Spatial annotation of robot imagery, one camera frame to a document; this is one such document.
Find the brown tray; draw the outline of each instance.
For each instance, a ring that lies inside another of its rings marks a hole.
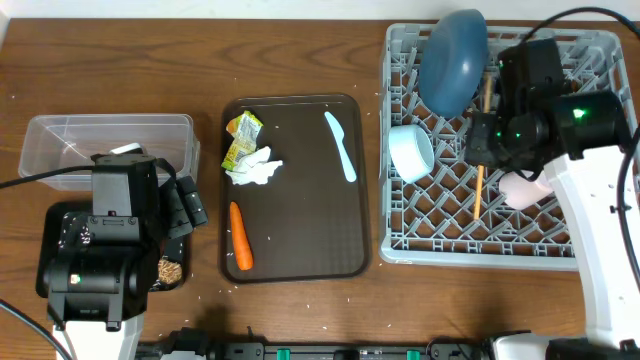
[[[347,95],[311,95],[236,100],[223,126],[245,110],[264,127],[258,148],[271,147],[282,160],[266,185],[233,185],[222,171],[220,270],[234,283],[263,283],[352,277],[371,258],[367,185],[360,109]],[[345,180],[335,140],[324,118],[331,112],[358,179]],[[233,138],[224,130],[222,153]],[[228,212],[240,207],[254,265],[241,271],[233,255]]]

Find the wood grain surface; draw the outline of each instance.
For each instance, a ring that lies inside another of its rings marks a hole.
[[[426,344],[531,329],[583,333],[577,273],[391,265],[374,250],[361,277],[235,288],[218,271],[221,114],[246,96],[342,92],[359,103],[369,206],[378,211],[380,54],[391,22],[235,20],[11,20],[0,52],[0,181],[17,177],[23,137],[42,114],[185,113],[202,143],[198,185],[210,223],[192,238],[192,274],[149,296],[143,340],[183,326],[217,339]],[[533,23],[499,22],[500,25]],[[640,108],[640,42],[614,23],[558,27],[615,31]],[[34,290],[44,215],[86,197],[32,183],[2,190],[0,297],[46,327]],[[371,218],[373,249],[378,219]],[[0,313],[0,358],[53,359],[51,347]]]

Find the gray plastic dish rack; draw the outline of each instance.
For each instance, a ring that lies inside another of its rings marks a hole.
[[[474,97],[464,114],[450,119],[431,113],[422,103],[418,68],[433,26],[394,24],[387,30],[380,93],[381,257],[401,264],[576,270],[571,239],[554,196],[516,211],[498,190],[503,172],[485,170],[481,221],[473,221],[477,168],[464,162],[464,146],[471,113],[481,108],[481,99]],[[491,26],[488,30],[486,70],[496,77],[497,54],[517,45],[530,29]],[[541,29],[535,38],[548,37],[555,37],[564,73],[578,92],[614,91],[635,131],[618,37],[607,31]],[[433,172],[414,184],[402,181],[389,155],[389,130],[406,124],[417,124],[427,132],[436,155]]]

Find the knife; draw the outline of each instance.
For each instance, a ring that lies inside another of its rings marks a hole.
[[[348,182],[356,181],[356,171],[353,169],[349,155],[347,155],[347,149],[344,148],[342,140],[344,139],[344,130],[338,123],[338,120],[328,111],[324,113],[325,119],[329,123],[329,128],[333,133],[333,137],[336,139],[336,146],[338,146],[338,152],[340,153],[340,161],[342,162],[342,170],[344,171],[344,177]]]

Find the food packet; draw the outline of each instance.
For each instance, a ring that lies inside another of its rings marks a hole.
[[[249,111],[229,121],[226,129],[233,136],[233,142],[222,161],[223,168],[233,171],[240,159],[256,151],[256,139],[262,126],[262,122]]]

